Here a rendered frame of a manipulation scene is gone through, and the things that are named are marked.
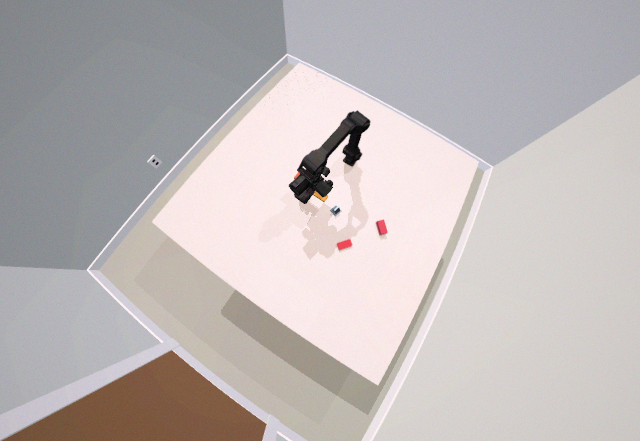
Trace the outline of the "orange bar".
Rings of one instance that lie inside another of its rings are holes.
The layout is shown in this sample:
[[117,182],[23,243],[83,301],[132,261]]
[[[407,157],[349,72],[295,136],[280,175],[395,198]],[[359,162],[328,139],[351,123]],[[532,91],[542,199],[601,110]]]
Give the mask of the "orange bar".
[[[298,177],[299,175],[300,175],[300,173],[298,172],[298,173],[295,175],[294,179],[295,179],[296,177]],[[325,196],[325,197],[321,197],[321,195],[319,195],[316,191],[315,191],[315,193],[313,194],[313,196],[315,196],[316,198],[318,198],[318,199],[319,199],[319,200],[321,200],[322,202],[325,202],[325,201],[326,201],[326,199],[328,198],[328,195],[327,195],[327,196]]]

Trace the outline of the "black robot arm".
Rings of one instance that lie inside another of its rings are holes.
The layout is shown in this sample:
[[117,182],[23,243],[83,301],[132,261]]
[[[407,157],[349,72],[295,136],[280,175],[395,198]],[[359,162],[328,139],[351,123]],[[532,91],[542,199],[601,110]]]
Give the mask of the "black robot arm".
[[[323,145],[312,150],[309,154],[306,154],[303,157],[297,169],[300,175],[288,185],[289,188],[297,196],[300,196],[313,182],[318,181],[324,171],[324,167],[327,165],[328,157],[349,135],[349,143],[342,151],[346,155],[343,162],[350,166],[354,166],[356,161],[360,160],[361,156],[363,156],[358,144],[361,134],[369,129],[371,125],[370,123],[371,120],[360,111],[356,110],[355,112],[349,112],[341,122],[340,126]],[[332,190],[332,185],[332,180],[323,181],[323,178],[321,178],[320,181],[313,186],[312,190],[314,192],[316,191],[321,195],[321,197],[325,197]]]

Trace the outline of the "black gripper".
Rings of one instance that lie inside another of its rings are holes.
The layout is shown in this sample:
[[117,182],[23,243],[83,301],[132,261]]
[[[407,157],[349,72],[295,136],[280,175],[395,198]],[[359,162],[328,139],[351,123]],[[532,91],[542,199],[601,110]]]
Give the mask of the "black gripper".
[[[324,171],[323,171],[322,175],[324,175],[324,176],[325,176],[325,178],[326,178],[326,177],[329,175],[329,173],[330,173],[330,169],[329,169],[328,167],[326,167],[326,166],[325,166],[325,167],[324,167]],[[297,196],[297,195],[294,193],[294,197],[295,197],[296,199],[298,199],[299,201],[301,201],[302,203],[306,204],[306,203],[309,201],[309,199],[312,197],[312,195],[315,193],[315,192],[312,190],[313,186],[315,186],[315,185],[320,181],[320,179],[321,179],[321,178],[323,178],[323,177],[322,177],[322,176],[320,176],[320,178],[319,178],[319,180],[318,180],[318,181],[313,182],[312,184],[310,183],[311,185],[310,185],[310,186],[309,186],[309,187],[308,187],[308,188],[307,188],[307,189],[306,189],[306,190],[305,190],[305,191],[304,191],[300,196]],[[324,181],[324,178],[323,178],[323,181]]]

